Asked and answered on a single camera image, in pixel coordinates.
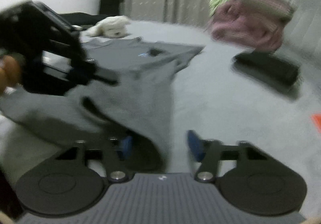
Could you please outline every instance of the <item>plush dog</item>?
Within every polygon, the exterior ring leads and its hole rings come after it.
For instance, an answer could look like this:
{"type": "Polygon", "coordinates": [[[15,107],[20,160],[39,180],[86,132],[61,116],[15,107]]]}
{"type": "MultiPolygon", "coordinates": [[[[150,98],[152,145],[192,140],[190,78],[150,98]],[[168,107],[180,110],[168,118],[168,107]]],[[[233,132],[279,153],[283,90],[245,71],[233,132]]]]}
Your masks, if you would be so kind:
{"type": "Polygon", "coordinates": [[[110,16],[84,32],[85,36],[97,37],[105,36],[109,38],[120,38],[127,35],[126,25],[130,20],[126,16],[110,16]]]}

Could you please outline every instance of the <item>gray bedsheet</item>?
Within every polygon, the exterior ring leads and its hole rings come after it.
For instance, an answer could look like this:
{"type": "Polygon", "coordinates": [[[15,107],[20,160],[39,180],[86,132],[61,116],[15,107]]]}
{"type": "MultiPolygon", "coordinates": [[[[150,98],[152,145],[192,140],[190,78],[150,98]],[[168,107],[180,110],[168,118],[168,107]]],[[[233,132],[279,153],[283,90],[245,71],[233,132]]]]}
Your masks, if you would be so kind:
{"type": "MultiPolygon", "coordinates": [[[[321,139],[310,118],[321,111],[321,103],[317,87],[308,77],[308,68],[303,69],[299,97],[293,99],[233,71],[231,59],[243,48],[213,42],[201,29],[133,22],[128,30],[132,35],[127,38],[142,36],[151,42],[206,45],[172,84],[174,107],[168,172],[190,172],[194,167],[186,143],[189,129],[204,139],[219,139],[227,145],[248,140],[304,177],[308,194],[301,209],[303,215],[315,216],[321,211],[321,139]]],[[[22,129],[19,134],[14,141],[8,134],[1,135],[1,161],[5,162],[12,182],[57,150],[48,143],[40,144],[30,135],[22,136],[25,134],[22,129]]]]}

